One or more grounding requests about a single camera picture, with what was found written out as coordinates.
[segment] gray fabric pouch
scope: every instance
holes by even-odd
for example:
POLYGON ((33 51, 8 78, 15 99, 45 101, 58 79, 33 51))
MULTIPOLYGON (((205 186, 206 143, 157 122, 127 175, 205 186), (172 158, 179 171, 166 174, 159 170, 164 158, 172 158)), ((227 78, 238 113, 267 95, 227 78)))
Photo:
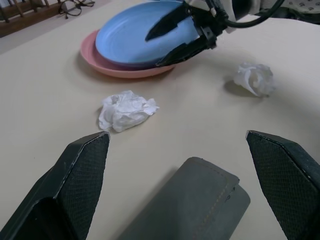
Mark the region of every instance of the gray fabric pouch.
POLYGON ((250 203, 238 183, 189 158, 117 240, 228 240, 250 203))

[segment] pink plate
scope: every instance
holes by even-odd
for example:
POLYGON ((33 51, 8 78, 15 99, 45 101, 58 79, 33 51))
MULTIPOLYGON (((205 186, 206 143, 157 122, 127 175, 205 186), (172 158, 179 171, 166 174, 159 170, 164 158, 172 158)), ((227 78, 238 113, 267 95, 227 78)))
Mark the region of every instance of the pink plate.
POLYGON ((138 79, 146 78, 158 74, 162 74, 175 67, 175 65, 155 67, 144 70, 135 70, 132 68, 119 66, 111 63, 110 61, 103 58, 97 51, 95 41, 98 31, 94 31, 89 34, 81 44, 81 55, 84 60, 95 70, 100 73, 125 79, 138 79))

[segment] eyeglasses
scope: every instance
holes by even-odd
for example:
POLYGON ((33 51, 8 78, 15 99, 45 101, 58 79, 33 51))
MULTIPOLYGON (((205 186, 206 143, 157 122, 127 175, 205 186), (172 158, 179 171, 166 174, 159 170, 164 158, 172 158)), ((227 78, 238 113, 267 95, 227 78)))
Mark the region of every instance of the eyeglasses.
POLYGON ((61 3, 59 7, 59 14, 65 14, 65 19, 68 19, 68 15, 76 17, 82 13, 81 7, 93 7, 95 5, 94 1, 86 0, 65 0, 61 3))

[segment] crumpled tissue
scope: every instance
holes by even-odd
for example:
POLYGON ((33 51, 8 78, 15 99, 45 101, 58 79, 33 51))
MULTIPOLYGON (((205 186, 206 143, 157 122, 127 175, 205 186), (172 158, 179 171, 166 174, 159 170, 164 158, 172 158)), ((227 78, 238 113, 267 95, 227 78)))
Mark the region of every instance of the crumpled tissue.
POLYGON ((102 130, 112 127, 118 133, 143 123, 159 108, 153 98, 147 101, 131 90, 108 96, 102 104, 99 127, 102 130))
POLYGON ((240 64, 233 80, 257 97, 267 97, 276 90, 274 74, 270 67, 263 64, 240 64))

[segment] blue plate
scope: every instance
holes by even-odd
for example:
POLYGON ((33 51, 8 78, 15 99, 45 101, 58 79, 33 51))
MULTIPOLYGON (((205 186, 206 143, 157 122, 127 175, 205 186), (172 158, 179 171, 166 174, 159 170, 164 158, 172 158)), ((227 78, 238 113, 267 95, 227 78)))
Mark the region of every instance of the blue plate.
POLYGON ((168 34, 145 41, 149 30, 181 2, 161 0, 133 6, 114 16, 99 31, 95 46, 98 52, 114 64, 134 67, 153 67, 172 49, 198 37, 191 18, 182 21, 168 34))

